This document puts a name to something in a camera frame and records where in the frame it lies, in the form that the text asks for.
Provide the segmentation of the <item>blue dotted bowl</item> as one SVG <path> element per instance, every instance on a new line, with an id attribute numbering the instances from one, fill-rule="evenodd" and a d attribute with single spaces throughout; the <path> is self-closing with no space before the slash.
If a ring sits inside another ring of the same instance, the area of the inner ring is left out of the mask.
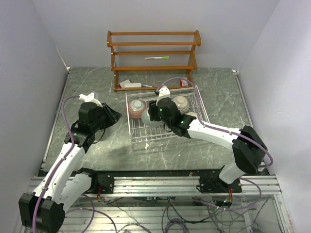
<path id="1" fill-rule="evenodd" d="M 151 121 L 148 113 L 149 107 L 147 107 L 141 115 L 141 120 L 146 127 L 155 128 L 163 125 L 162 121 Z"/>

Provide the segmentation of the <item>red floral pattern bowl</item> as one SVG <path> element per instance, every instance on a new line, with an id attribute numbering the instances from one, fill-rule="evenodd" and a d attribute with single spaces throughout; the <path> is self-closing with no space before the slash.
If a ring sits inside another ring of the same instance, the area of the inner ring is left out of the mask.
<path id="1" fill-rule="evenodd" d="M 132 100 L 128 103 L 128 114 L 131 118 L 140 119 L 146 108 L 145 102 L 141 100 Z"/>

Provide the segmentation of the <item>white wire dish rack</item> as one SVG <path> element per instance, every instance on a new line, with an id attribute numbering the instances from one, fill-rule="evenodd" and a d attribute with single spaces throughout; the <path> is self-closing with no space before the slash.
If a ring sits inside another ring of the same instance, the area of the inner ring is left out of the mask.
<path id="1" fill-rule="evenodd" d="M 201 120 L 210 122 L 198 87 L 171 89 L 170 93 L 171 99 L 176 96 L 184 96 L 189 101 L 189 111 L 198 113 Z M 157 100 L 157 96 L 153 91 L 137 94 L 126 93 L 125 98 L 127 103 L 132 100 L 141 100 L 146 103 L 146 106 L 149 106 L 150 101 Z M 173 132 L 168 131 L 169 128 L 164 127 L 163 125 L 155 128 L 146 127 L 141 119 L 135 119 L 129 116 L 128 107 L 126 107 L 126 110 L 129 138 L 132 144 L 176 137 Z"/>

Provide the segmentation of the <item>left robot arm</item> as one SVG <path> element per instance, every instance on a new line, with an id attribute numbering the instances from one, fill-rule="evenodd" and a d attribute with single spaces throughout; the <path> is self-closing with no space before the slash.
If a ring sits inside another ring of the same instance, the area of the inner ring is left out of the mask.
<path id="1" fill-rule="evenodd" d="M 99 188 L 95 170 L 82 168 L 72 181 L 69 177 L 94 144 L 96 133 L 116 124 L 121 116 L 106 103 L 84 102 L 80 105 L 78 119 L 68 126 L 69 132 L 50 171 L 32 193 L 22 194 L 18 201 L 24 227 L 46 233 L 58 232 L 66 212 L 80 195 Z"/>

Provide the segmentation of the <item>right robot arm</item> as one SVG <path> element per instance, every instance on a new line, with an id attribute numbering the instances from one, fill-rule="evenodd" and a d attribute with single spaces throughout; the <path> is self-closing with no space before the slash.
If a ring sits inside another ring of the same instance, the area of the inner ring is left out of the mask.
<path id="1" fill-rule="evenodd" d="M 227 128 L 202 121 L 197 116 L 182 114 L 168 97 L 149 103 L 151 121 L 162 121 L 175 135 L 205 140 L 233 152 L 234 161 L 224 165 L 214 180 L 215 188 L 225 192 L 244 174 L 255 174 L 267 154 L 267 148 L 250 126 Z"/>

